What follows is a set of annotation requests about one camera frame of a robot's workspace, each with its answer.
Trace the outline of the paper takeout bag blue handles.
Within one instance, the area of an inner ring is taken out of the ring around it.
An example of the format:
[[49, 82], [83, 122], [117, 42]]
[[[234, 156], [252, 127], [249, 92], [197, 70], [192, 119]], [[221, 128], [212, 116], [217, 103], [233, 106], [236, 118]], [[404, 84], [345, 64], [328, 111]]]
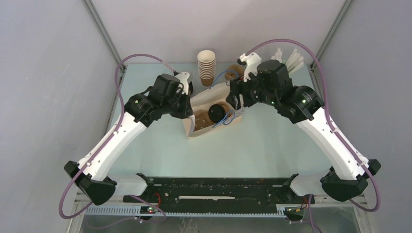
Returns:
[[190, 99], [194, 116], [183, 119], [187, 138], [195, 138], [206, 133], [239, 123], [245, 108], [241, 100], [230, 103], [229, 82], [215, 84]]

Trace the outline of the black cup lid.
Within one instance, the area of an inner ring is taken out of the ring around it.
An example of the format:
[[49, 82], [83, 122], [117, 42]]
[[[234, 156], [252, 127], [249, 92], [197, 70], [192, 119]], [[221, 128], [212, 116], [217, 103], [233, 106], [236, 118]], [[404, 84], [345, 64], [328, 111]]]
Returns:
[[208, 110], [208, 117], [213, 123], [220, 122], [225, 117], [223, 114], [224, 109], [220, 104], [214, 104]]

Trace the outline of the single brown paper cup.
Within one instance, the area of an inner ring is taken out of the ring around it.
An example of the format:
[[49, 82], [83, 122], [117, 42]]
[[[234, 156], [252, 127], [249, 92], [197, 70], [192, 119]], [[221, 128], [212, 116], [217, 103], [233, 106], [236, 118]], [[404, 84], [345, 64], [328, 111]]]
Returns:
[[220, 105], [223, 107], [223, 109], [224, 109], [224, 114], [223, 114], [223, 116], [225, 116], [225, 115], [227, 115], [228, 114], [228, 117], [230, 117], [232, 114], [230, 113], [230, 107], [229, 107], [229, 105], [227, 104], [227, 103], [225, 103], [225, 102], [222, 102], [222, 103], [220, 103]]

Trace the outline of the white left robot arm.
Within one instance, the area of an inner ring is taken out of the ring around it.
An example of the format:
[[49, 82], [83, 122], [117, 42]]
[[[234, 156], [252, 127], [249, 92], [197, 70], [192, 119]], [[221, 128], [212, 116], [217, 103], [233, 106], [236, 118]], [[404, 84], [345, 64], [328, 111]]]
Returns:
[[117, 179], [109, 178], [108, 172], [128, 145], [163, 115], [178, 119], [194, 117], [189, 77], [188, 72], [158, 75], [154, 85], [129, 98], [111, 130], [88, 155], [78, 162], [66, 163], [64, 170], [94, 205], [102, 205], [118, 195], [135, 195], [141, 202], [153, 198], [154, 190], [145, 176]]

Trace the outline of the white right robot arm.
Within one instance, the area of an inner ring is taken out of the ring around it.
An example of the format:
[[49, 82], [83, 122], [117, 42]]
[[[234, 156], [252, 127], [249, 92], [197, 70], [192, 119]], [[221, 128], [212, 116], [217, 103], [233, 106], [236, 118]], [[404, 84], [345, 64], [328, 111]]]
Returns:
[[323, 192], [337, 201], [352, 200], [371, 185], [380, 190], [375, 175], [381, 168], [376, 159], [361, 155], [339, 130], [326, 111], [326, 102], [306, 85], [294, 85], [284, 63], [239, 59], [243, 68], [230, 81], [227, 101], [236, 109], [262, 103], [305, 132], [320, 148], [331, 167], [311, 175], [295, 174], [282, 190], [285, 201], [297, 202], [303, 195]]

